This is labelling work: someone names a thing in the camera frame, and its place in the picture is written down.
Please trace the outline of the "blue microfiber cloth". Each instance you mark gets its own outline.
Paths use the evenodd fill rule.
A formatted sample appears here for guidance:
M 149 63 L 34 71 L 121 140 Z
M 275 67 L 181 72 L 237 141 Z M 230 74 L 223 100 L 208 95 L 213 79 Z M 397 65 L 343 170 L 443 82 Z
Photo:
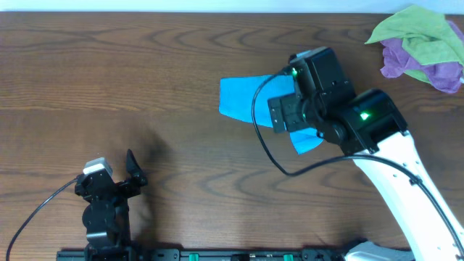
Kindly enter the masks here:
M 219 112 L 222 115 L 246 123 L 252 122 L 252 99 L 261 83 L 268 75 L 223 78 L 220 80 Z M 267 83 L 258 94 L 255 103 L 255 117 L 259 126 L 271 128 L 268 99 L 294 93 L 291 76 L 278 76 Z M 304 154 L 319 146 L 323 140 L 316 136 L 314 128 L 306 128 L 290 133 L 291 142 L 298 154 Z

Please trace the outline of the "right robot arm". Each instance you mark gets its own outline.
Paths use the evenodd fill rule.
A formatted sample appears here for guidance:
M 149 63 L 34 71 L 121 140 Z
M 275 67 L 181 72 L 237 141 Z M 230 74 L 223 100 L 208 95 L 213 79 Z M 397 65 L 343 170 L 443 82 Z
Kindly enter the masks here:
M 463 227 L 430 179 L 407 123 L 379 89 L 356 94 L 335 52 L 320 47 L 289 59 L 294 92 L 268 99 L 273 129 L 314 128 L 337 145 L 384 198 L 417 260 L 462 260 Z

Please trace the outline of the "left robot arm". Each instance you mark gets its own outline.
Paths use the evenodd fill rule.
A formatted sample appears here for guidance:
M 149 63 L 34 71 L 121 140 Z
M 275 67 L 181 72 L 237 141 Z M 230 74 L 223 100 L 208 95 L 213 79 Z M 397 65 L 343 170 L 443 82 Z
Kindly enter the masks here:
M 128 199 L 138 196 L 148 180 L 131 150 L 125 168 L 130 177 L 116 183 L 108 161 L 100 157 L 87 162 L 77 177 L 75 194 L 88 202 L 82 216 L 88 241 L 85 260 L 146 258 L 144 250 L 131 240 Z

